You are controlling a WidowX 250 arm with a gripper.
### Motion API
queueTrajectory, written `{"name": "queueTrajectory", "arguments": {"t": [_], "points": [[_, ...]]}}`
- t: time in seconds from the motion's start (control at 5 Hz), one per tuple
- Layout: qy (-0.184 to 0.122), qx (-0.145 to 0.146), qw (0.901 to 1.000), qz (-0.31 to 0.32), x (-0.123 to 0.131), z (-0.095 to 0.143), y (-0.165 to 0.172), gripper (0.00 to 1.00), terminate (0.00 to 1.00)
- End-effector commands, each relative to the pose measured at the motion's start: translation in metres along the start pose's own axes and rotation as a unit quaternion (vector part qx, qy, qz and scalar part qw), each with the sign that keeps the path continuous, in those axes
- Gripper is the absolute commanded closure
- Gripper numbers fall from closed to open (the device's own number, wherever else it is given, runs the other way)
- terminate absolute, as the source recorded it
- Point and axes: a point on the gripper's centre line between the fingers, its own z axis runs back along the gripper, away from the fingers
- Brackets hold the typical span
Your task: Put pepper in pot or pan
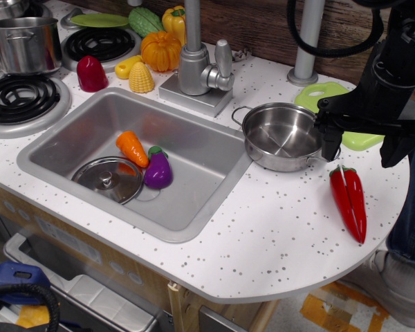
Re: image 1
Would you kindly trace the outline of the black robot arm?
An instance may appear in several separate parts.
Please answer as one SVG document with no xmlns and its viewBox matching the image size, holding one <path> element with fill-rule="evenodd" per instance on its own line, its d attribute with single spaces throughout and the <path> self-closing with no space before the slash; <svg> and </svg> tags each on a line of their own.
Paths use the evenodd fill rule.
<svg viewBox="0 0 415 332">
<path fill-rule="evenodd" d="M 381 165 L 415 148 L 415 1 L 392 1 L 386 38 L 374 46 L 357 87 L 319 100 L 322 157 L 335 158 L 344 132 L 383 136 Z"/>
</svg>

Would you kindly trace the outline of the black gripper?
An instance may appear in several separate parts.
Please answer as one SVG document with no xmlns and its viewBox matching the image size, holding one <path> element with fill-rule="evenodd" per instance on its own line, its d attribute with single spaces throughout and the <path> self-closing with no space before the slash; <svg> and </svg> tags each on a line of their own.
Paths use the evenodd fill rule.
<svg viewBox="0 0 415 332">
<path fill-rule="evenodd" d="M 332 161 L 340 151 L 342 132 L 415 133 L 412 90 L 382 84 L 359 84 L 354 90 L 318 101 L 315 126 L 322 132 L 322 157 Z M 415 137 L 386 135 L 380 148 L 383 168 L 396 166 L 415 152 Z"/>
</svg>

